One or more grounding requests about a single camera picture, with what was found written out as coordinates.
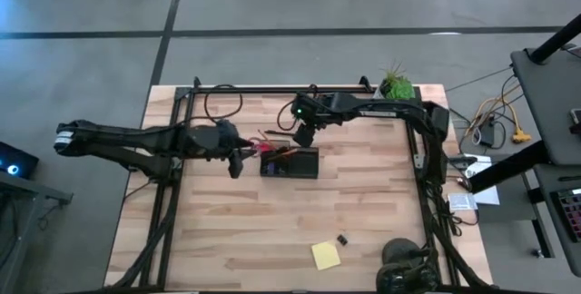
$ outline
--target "green plant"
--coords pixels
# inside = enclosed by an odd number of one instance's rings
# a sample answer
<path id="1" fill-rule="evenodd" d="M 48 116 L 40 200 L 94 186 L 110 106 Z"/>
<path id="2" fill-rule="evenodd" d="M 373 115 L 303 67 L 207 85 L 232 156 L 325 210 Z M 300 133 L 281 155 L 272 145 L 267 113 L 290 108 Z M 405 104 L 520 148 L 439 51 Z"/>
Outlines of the green plant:
<path id="1" fill-rule="evenodd" d="M 416 95 L 414 93 L 414 87 L 408 78 L 404 75 L 405 70 L 400 70 L 401 62 L 393 68 L 395 64 L 387 70 L 386 75 L 386 92 L 384 93 L 386 98 L 389 99 L 410 99 L 414 98 Z"/>

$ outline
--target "black tray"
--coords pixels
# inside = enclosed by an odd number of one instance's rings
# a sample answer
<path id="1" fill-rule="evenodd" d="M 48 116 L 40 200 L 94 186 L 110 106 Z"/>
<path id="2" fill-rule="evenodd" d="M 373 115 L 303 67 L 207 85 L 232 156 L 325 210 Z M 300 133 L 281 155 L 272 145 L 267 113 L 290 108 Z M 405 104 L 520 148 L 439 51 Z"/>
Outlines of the black tray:
<path id="1" fill-rule="evenodd" d="M 316 179 L 319 177 L 319 148 L 290 147 L 298 151 L 286 158 L 267 161 L 277 155 L 276 152 L 261 154 L 261 176 L 298 179 Z"/>

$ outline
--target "wooden tabletop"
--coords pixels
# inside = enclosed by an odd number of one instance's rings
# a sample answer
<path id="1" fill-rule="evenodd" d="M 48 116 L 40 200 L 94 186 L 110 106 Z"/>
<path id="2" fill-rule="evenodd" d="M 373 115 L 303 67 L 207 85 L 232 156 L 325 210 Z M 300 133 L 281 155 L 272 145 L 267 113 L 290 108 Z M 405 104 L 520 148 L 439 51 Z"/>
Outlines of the wooden tabletop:
<path id="1" fill-rule="evenodd" d="M 424 101 L 448 106 L 441 84 L 419 88 Z M 174 91 L 175 86 L 152 88 L 143 127 L 168 124 Z M 260 136 L 258 130 L 278 130 L 277 113 L 292 98 L 244 94 L 242 110 L 229 120 L 244 138 Z M 210 114 L 221 115 L 238 103 L 238 95 L 213 94 L 208 107 Z M 199 95 L 193 115 L 204 115 L 202 106 Z M 285 112 L 281 120 L 290 125 L 291 114 Z M 192 125 L 201 123 L 209 121 L 194 120 Z M 375 290 L 385 243 L 395 238 L 419 246 L 426 242 L 403 121 L 359 118 L 341 127 L 331 125 L 317 132 L 312 146 L 320 148 L 317 180 L 262 178 L 259 159 L 245 160 L 237 180 L 229 177 L 227 162 L 187 161 L 166 288 Z M 444 148 L 448 155 L 458 153 L 451 124 Z M 455 174 L 448 170 L 448 175 Z M 135 173 L 127 191 L 146 182 Z M 450 178 L 444 191 L 464 190 Z M 155 185 L 150 185 L 124 204 L 105 284 L 117 281 L 145 245 L 154 197 Z M 476 218 L 473 211 L 458 216 Z M 478 226 L 459 227 L 463 235 L 454 244 L 479 277 L 491 283 Z M 347 246 L 335 241 L 339 234 L 348 239 Z M 310 246 L 327 240 L 336 243 L 341 264 L 317 271 Z M 445 253 L 439 253 L 448 282 Z M 159 254 L 154 256 L 153 275 L 158 259 Z"/>

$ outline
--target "white paper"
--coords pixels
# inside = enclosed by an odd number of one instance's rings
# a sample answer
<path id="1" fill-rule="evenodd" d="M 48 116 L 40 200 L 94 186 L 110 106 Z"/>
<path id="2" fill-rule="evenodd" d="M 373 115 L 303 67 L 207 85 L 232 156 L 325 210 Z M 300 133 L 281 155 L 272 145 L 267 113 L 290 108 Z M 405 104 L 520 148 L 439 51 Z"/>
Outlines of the white paper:
<path id="1" fill-rule="evenodd" d="M 484 171 L 486 168 L 492 166 L 492 161 L 488 156 L 481 156 L 476 154 L 465 154 L 465 155 L 467 157 L 475 157 L 476 159 L 478 159 L 477 162 L 472 163 L 466 169 L 466 171 L 464 171 L 466 177 L 472 177 L 478 174 L 479 172 Z M 495 205 L 500 204 L 496 185 L 474 194 L 474 199 L 476 200 L 477 203 L 482 204 L 495 204 Z"/>
<path id="2" fill-rule="evenodd" d="M 448 202 L 451 211 L 478 209 L 472 193 L 450 193 L 448 194 Z"/>

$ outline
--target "gray floor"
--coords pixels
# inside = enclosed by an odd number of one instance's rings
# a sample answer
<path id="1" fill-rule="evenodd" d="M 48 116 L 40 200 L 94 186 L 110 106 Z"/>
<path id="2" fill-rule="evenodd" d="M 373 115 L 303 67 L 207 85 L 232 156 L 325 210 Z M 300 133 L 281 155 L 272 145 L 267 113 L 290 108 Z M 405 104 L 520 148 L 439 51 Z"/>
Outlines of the gray floor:
<path id="1" fill-rule="evenodd" d="M 0 0 L 0 32 L 162 30 L 171 0 Z M 182 0 L 175 29 L 563 25 L 581 0 Z M 401 61 L 414 83 L 447 87 L 504 68 L 511 51 L 550 34 L 384 35 L 172 39 L 161 84 L 354 83 Z M 97 289 L 103 283 L 127 172 L 52 149 L 60 122 L 140 124 L 159 39 L 0 40 L 0 141 L 41 159 L 36 179 L 73 191 L 26 258 L 18 293 Z M 448 94 L 472 115 L 509 72 Z M 538 133 L 525 100 L 527 132 Z M 479 152 L 479 148 L 468 148 Z M 514 152 L 508 143 L 499 152 Z M 571 293 L 581 285 L 557 258 L 537 260 L 528 223 L 483 224 L 495 282 L 506 289 Z"/>

